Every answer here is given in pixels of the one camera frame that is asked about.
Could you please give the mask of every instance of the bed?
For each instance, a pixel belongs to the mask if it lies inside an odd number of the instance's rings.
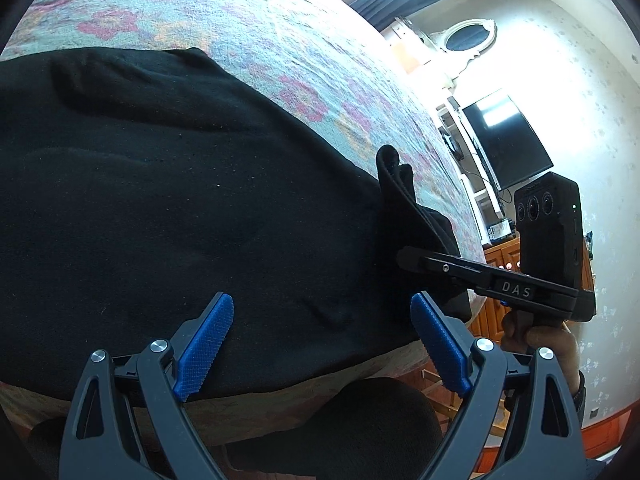
[[[383,38],[342,1],[36,0],[0,60],[82,46],[198,47],[374,176],[377,149],[392,144],[414,168],[417,201],[450,219],[462,257],[484,262],[468,197],[431,118]],[[483,300],[472,297],[474,317]],[[190,402],[188,412],[212,446],[285,430],[350,381],[400,376],[426,358],[418,341],[279,392]],[[2,383],[0,403],[26,428],[69,406]],[[136,416],[151,434],[144,411]]]

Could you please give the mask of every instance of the human hand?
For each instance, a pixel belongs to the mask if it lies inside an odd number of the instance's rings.
[[[569,391],[574,396],[580,389],[580,352],[574,335],[565,323],[559,328],[553,326],[532,326],[524,336],[516,334],[516,315],[513,310],[502,319],[504,336],[500,342],[502,350],[524,354],[527,346],[551,348],[558,358],[562,374],[569,385]]]

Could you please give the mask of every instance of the silver screw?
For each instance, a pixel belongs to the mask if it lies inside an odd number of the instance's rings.
[[[540,354],[540,357],[546,359],[547,361],[554,358],[554,351],[551,348],[547,348],[546,346],[543,346],[540,350],[538,350],[538,353]]]
[[[105,357],[107,357],[107,354],[104,350],[96,350],[94,353],[91,354],[91,361],[93,361],[94,363],[99,363]]]
[[[483,352],[489,352],[494,349],[494,342],[485,337],[481,337],[476,341],[476,346]]]
[[[168,346],[169,344],[164,339],[156,339],[151,343],[151,351],[158,354],[164,352]]]

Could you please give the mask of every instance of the blue textured pad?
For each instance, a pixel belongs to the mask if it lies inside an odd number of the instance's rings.
[[[223,294],[177,362],[174,394],[182,402],[200,391],[233,320],[234,302]]]
[[[412,297],[411,322],[446,389],[465,397],[472,388],[466,356],[449,329],[421,294]]]

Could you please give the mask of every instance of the flat screen tv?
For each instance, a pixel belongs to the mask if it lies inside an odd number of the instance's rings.
[[[518,107],[498,90],[463,109],[472,139],[498,191],[553,167],[546,150]]]

